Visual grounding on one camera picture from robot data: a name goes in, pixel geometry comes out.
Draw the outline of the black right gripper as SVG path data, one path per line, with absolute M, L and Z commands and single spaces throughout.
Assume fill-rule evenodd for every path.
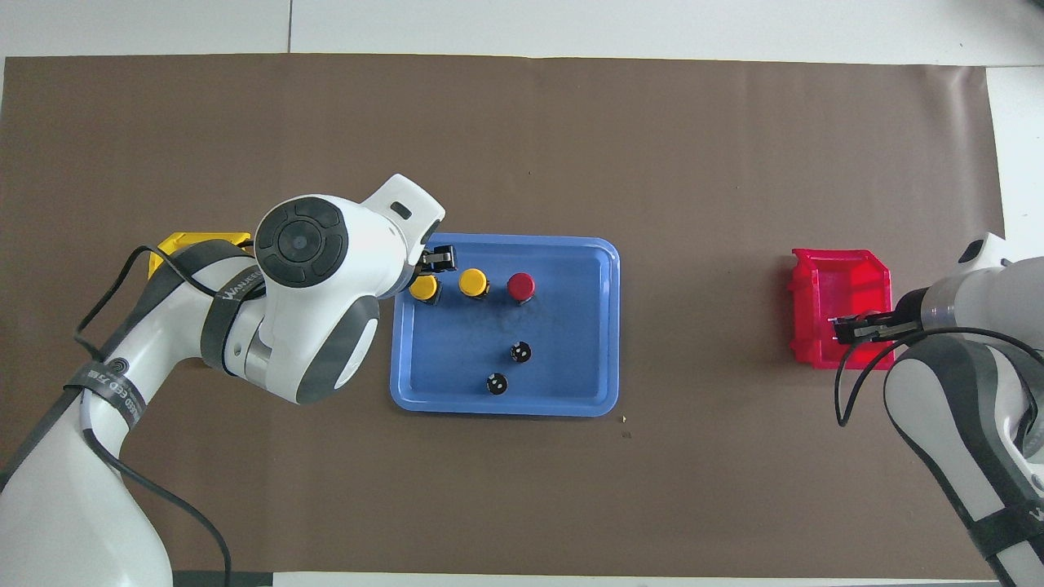
M 910 337 L 931 327 L 924 315 L 926 291 L 904 294 L 894 311 L 867 311 L 852 316 L 853 342 L 883 342 Z

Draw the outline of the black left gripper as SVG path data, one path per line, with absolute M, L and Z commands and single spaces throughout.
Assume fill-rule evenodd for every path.
M 440 272 L 457 271 L 458 254 L 454 245 L 438 245 L 431 249 L 424 248 L 418 259 L 408 271 L 408 283 L 413 283 L 417 278 L 440 274 Z

